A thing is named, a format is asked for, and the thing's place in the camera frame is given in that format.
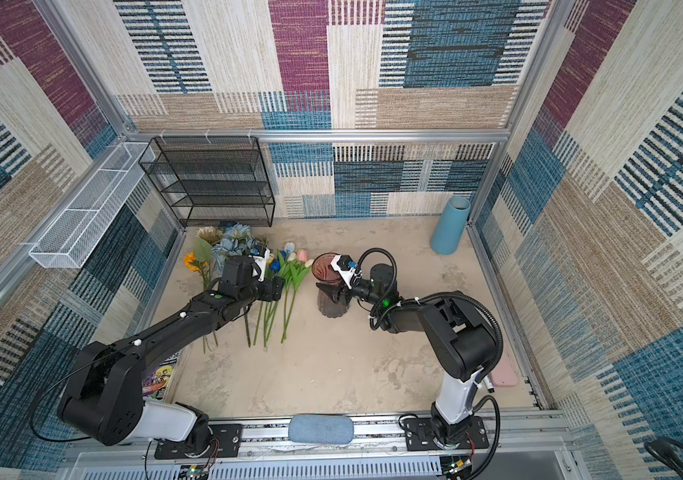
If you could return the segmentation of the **red ribbed glass vase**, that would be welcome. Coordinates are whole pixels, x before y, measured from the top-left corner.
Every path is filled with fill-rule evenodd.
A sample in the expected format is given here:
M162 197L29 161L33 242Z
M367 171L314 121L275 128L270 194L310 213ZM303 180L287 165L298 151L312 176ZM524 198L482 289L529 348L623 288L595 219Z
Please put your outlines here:
M335 252L319 255L311 266L317 286L317 308L327 318L339 318L349 311L349 300L343 295L347 288L341 275L332 269Z

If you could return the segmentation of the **pink tulip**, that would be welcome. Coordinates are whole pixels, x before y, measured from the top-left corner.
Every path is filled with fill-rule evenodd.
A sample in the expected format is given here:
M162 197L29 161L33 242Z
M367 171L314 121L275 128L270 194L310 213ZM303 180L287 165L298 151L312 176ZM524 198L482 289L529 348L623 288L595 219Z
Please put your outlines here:
M285 268L283 278L286 281L286 299L283 304L282 332L280 342L287 340L288 328L291 320L293 308L297 298L298 290L304 278L309 274L310 268L304 268L304 262L309 260L308 252L305 249L296 249L297 260L288 262L285 256Z

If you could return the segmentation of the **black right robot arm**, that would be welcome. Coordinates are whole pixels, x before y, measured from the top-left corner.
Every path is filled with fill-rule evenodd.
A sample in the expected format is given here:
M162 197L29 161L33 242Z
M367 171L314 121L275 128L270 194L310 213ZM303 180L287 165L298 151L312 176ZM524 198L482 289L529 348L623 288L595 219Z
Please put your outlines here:
M429 429L440 448L457 448L475 426L481 406L475 396L503 355L503 334L493 314L459 291L407 299L397 289L397 268L379 263L364 278L357 264L335 265L337 280L319 281L320 298L331 305L356 299L371 306L369 328L391 334L421 332L443 368L443 383L431 405Z

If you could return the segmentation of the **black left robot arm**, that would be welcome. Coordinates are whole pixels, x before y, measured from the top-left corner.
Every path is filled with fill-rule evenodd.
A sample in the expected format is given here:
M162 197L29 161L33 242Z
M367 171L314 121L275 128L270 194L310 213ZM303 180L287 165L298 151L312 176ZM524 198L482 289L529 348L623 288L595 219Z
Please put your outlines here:
M194 455L207 450L212 434L205 413L143 397L145 378L172 354L243 316L254 302L277 302L284 278L268 277L262 261L234 256L209 290L175 314L111 344L87 345L75 360L57 407L65 424L113 446L133 439L162 440Z

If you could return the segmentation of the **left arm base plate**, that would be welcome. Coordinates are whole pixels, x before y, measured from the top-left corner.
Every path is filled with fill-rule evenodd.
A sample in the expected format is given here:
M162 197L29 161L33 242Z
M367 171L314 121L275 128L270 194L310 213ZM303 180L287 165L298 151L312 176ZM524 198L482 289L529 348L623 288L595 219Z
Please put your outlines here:
M195 428L181 442L161 440L152 454L154 460L193 460L235 458L239 454L243 425L208 424Z

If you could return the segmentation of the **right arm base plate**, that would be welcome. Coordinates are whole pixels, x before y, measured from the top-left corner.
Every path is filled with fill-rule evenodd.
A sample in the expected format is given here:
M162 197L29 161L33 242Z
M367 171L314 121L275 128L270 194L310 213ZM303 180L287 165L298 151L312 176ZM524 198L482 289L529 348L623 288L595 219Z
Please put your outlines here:
M409 451L477 450L491 446L487 428L479 416L467 417L459 424L443 424L437 418L405 414L397 420L405 432Z

